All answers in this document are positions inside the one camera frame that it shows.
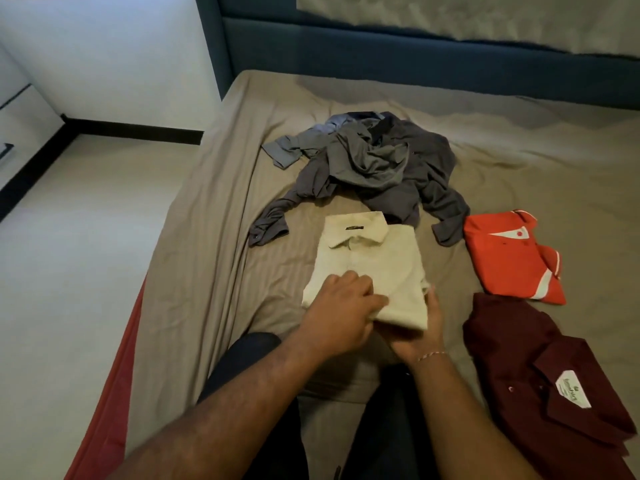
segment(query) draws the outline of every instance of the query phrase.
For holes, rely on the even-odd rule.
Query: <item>floor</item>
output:
[[[65,475],[195,152],[80,136],[0,223],[3,478]]]

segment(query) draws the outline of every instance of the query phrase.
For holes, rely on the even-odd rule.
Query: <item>beaded bracelet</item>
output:
[[[422,357],[420,357],[420,359],[418,359],[418,362],[420,362],[423,359],[426,359],[428,357],[431,357],[432,355],[437,355],[437,354],[444,354],[446,355],[447,353],[444,351],[439,351],[439,352],[429,352],[428,354],[423,355]]]

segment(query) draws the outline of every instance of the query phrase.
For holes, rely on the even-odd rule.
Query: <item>dark pants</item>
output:
[[[280,345],[271,333],[245,335],[222,356],[198,402]],[[309,478],[294,399],[263,444],[245,480]],[[383,371],[381,383],[364,411],[342,480],[437,480],[435,459],[413,378],[402,365]]]

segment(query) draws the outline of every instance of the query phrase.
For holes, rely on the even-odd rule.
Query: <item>hand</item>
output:
[[[304,316],[298,336],[317,348],[326,360],[364,345],[373,330],[370,316],[389,304],[389,298],[373,294],[373,281],[347,271],[325,279]]]
[[[409,368],[418,364],[418,359],[425,354],[444,351],[442,312],[433,286],[424,299],[429,313],[427,330],[408,330],[386,323],[376,323],[376,331]]]

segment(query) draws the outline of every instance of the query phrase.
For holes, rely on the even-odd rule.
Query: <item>upholstered headboard panel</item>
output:
[[[640,109],[640,61],[352,27],[296,0],[197,0],[221,95],[246,69]]]

